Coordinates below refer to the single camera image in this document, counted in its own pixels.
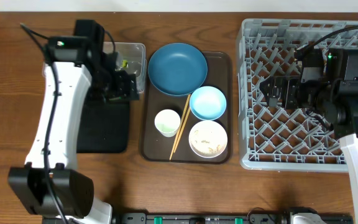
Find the yellow green snack wrapper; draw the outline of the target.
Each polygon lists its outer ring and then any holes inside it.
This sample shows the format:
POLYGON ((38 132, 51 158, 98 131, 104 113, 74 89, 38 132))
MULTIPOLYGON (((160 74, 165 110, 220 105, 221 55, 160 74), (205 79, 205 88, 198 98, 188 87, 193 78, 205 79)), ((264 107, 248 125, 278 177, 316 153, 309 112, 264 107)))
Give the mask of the yellow green snack wrapper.
POLYGON ((127 60, 123 60, 123 61, 122 61, 122 67, 123 67, 123 68, 127 68, 127 67, 128 67, 128 61, 127 61, 127 60))

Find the white cup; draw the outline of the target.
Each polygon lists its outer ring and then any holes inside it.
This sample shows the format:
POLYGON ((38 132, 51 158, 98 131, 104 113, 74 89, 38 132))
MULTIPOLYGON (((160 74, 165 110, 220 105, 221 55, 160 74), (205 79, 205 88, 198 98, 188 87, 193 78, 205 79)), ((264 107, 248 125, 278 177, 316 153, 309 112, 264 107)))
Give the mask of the white cup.
POLYGON ((154 125, 157 130, 165 137, 176 135, 181 123, 181 118, 176 111, 162 110, 157 113, 154 119, 154 125))

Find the light blue bowl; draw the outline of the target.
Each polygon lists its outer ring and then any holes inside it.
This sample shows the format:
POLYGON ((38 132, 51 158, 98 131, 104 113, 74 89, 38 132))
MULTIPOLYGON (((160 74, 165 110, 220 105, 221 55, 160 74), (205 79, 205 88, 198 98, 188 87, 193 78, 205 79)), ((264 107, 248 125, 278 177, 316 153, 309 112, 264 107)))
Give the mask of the light blue bowl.
POLYGON ((190 110, 200 120, 220 118, 227 106, 224 93, 213 86, 202 86, 190 96, 190 110))

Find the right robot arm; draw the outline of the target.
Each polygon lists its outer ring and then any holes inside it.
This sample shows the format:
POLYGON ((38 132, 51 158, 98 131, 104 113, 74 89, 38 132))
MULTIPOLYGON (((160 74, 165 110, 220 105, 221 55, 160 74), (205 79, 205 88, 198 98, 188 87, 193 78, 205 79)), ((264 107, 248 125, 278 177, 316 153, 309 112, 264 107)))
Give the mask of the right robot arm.
POLYGON ((269 106, 305 109, 333 131, 344 154, 358 223, 358 49, 322 50, 303 47, 295 52, 301 64, 297 77, 268 77, 260 90, 269 106))

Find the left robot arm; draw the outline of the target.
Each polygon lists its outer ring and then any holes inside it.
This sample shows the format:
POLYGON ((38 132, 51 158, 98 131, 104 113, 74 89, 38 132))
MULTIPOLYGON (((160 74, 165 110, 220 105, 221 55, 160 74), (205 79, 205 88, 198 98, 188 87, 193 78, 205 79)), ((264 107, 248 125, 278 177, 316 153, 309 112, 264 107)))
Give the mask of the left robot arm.
POLYGON ((113 207, 78 172, 79 153, 127 146, 129 105, 145 85, 145 46, 84 36, 52 37, 43 47, 45 94, 33 145, 8 183, 45 223, 115 223, 113 207))

